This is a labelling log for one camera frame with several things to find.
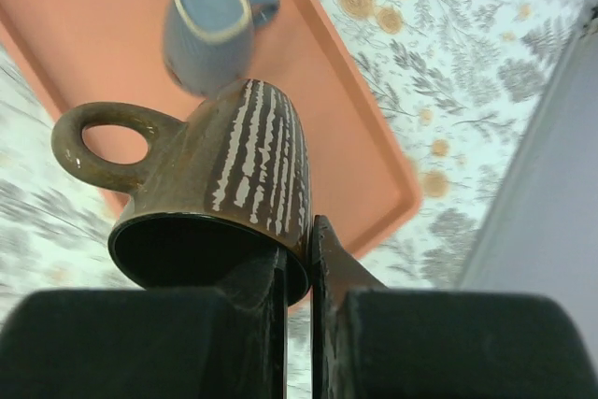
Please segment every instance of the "tray rim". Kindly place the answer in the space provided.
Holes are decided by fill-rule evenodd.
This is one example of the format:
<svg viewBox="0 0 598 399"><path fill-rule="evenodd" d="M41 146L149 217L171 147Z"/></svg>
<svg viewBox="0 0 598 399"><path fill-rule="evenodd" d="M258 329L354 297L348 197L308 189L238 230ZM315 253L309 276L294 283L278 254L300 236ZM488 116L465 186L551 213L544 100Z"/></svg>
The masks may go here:
<svg viewBox="0 0 598 399"><path fill-rule="evenodd" d="M308 6L313 8L320 19L320 25L325 30L326 37L334 44L332 51L335 51L338 54L338 59L344 62L343 66L339 66L339 64L331 64L331 66L335 72L341 70L349 72L350 77L347 79L350 79L353 86L348 86L347 90L358 91L358 95L364 100L359 108L359 115L362 117L362 121L364 121L370 134L374 132L379 134L377 140L381 140L386 147L386 149L381 150L384 150L387 154L385 160L391 173L400 172L405 181L406 190L401 192L402 200L400 204L405 204L406 207L394 207L386 215L379 216L373 226L365 229L359 237L345 245L346 251L352 254L353 257L361 258L417 214L422 203L422 192L417 182L416 174L410 169L407 158L403 154L396 136L384 119L377 106L376 98L370 91L359 68L354 63L353 57L330 20L328 13L324 10L320 0L307 0L307 2ZM48 75L44 66L37 60L35 53L30 49L26 39L12 23L2 3L0 3L0 44L4 45L8 55L21 70L41 106L48 111L53 121L57 121L63 112L68 110L69 106L62 104L60 90L55 85L51 76ZM103 189L98 189L98 191L104 196L108 206L116 213L118 218L124 206L120 199L121 197L112 191Z"/></svg>

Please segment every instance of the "gray surface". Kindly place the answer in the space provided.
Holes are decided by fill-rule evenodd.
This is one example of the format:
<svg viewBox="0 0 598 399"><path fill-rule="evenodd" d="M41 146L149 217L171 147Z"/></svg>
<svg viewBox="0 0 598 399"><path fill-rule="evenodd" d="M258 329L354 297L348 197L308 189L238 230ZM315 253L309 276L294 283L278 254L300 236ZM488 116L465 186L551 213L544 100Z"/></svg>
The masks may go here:
<svg viewBox="0 0 598 399"><path fill-rule="evenodd" d="M598 35L565 50L463 272L573 317L598 365Z"/></svg>

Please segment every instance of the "mug handle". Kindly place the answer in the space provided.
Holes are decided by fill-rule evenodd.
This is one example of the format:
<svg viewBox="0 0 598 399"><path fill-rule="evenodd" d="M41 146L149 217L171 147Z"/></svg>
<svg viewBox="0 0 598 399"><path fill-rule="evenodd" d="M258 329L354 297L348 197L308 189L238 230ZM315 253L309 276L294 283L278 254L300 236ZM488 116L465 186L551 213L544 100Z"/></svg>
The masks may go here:
<svg viewBox="0 0 598 399"><path fill-rule="evenodd" d="M157 153L183 124L174 117L137 105L88 103L68 110L56 122L51 137L52 152L58 164L73 177L111 191L130 193L145 182ZM137 131L146 139L148 153L133 164L111 163L99 157L85 145L83 131L100 125L119 125Z"/></svg>
<svg viewBox="0 0 598 399"><path fill-rule="evenodd" d="M253 26L260 28L274 19L280 9L280 0L249 0Z"/></svg>

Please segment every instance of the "floral tablecloth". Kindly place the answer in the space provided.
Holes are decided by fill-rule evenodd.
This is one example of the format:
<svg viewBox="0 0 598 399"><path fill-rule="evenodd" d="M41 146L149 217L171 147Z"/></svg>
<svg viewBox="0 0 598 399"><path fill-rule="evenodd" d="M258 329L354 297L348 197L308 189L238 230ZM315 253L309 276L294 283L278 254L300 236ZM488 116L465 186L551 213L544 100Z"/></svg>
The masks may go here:
<svg viewBox="0 0 598 399"><path fill-rule="evenodd" d="M449 287L582 0L321 0L420 178L418 216L363 259L396 287ZM28 292L134 287L114 217L50 153L51 121L0 51L0 321ZM308 397L308 310L290 318L289 397Z"/></svg>

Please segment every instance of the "ceramic cup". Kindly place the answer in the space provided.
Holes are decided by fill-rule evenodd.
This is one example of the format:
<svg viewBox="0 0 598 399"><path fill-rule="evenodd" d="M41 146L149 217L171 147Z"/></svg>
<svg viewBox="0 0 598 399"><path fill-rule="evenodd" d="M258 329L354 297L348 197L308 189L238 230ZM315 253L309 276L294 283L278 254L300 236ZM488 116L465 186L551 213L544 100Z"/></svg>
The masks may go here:
<svg viewBox="0 0 598 399"><path fill-rule="evenodd" d="M256 28L279 0L171 0L164 24L164 64L184 90L213 96L245 76Z"/></svg>
<svg viewBox="0 0 598 399"><path fill-rule="evenodd" d="M147 155L114 164L91 152L83 131L106 124L144 136ZM51 145L75 178L131 196L108 249L142 287L211 285L252 254L278 247L290 255L290 303L306 294L306 140L277 87L238 80L187 121L123 103L74 107L56 122Z"/></svg>

